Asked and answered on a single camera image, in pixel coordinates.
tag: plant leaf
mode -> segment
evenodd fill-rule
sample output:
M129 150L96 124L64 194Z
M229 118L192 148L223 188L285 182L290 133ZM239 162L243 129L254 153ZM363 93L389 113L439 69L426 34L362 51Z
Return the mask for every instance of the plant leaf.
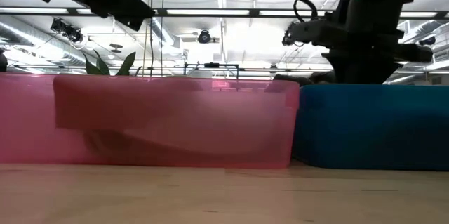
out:
M103 61L103 59L100 57L100 54L94 50L94 52L97 54L97 68L101 70L101 73L110 75L109 68L107 67L106 63Z
M126 56L125 61L120 67L119 72L117 72L116 76L129 76L129 69L133 66L135 60L135 52Z
M83 53L84 58L86 59L86 72L87 74L103 74L100 69L93 66L91 62L89 62L89 59L87 56Z

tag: blue bin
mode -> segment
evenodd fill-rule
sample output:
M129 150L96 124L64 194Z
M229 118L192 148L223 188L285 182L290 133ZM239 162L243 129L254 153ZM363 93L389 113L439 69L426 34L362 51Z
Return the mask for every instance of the blue bin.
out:
M333 169L449 171L449 87L305 86L293 156Z

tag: wooden surface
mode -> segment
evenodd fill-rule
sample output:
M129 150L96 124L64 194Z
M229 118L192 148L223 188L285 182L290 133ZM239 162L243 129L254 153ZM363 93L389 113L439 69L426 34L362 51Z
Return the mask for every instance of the wooden surface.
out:
M449 173L0 165L0 223L436 224Z

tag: fluorescent light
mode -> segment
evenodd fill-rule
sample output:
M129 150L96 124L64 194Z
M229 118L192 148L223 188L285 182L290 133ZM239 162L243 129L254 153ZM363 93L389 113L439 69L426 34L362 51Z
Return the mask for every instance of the fluorescent light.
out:
M413 70L410 70L410 71L407 71L407 70L396 70L394 73L397 73L397 74L424 74L425 72L423 72L423 71L413 71Z
M434 71L430 71L430 72L427 72L427 73L429 73L429 74L449 74L449 71L447 71L447 70L434 70Z
M118 65L118 66L120 66L120 65L123 64L123 61L121 61L121 60L112 60L111 63L112 63L113 65Z
M300 16L310 17L311 11L298 11ZM318 11L318 16L324 16L325 11ZM273 15L273 16L292 16L295 17L295 12L293 10L280 11L280 10L262 10L260 15Z
M29 8L29 7L0 7L0 13L49 13L49 14L68 14L65 8Z
M92 11L90 9L77 9L76 11L79 14L92 14Z
M395 80L388 81L386 84L399 83L399 82L405 81L407 79L411 79L412 77L414 77L414 76L401 77L401 78L398 78L398 79L395 79Z
M36 70L36 69L32 69L32 68L27 68L26 71L28 71L29 73L32 73L32 74L44 74L44 72L42 72L41 70Z
M435 17L436 12L402 12L402 18L430 18Z
M32 55L28 55L26 53L23 53L22 51L11 49L9 51L5 51L4 55L9 60L18 61L27 65L45 65L45 66L51 66L55 65L54 63L48 62L45 59L37 58Z
M232 9L217 9L217 10L167 10L168 14L185 14L185 15L249 15L249 10L232 10Z
M437 70L437 69L441 69L443 67L448 67L449 66L449 60L444 60L441 62L435 62L431 65L427 65L425 67L426 70Z
M61 58L61 59L47 59L50 62L69 62L70 58Z

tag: pink plastic bin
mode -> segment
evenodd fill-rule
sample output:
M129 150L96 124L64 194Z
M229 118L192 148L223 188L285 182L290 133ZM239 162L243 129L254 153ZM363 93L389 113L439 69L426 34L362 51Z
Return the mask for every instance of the pink plastic bin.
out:
M288 81L0 75L0 162L277 169L290 162Z

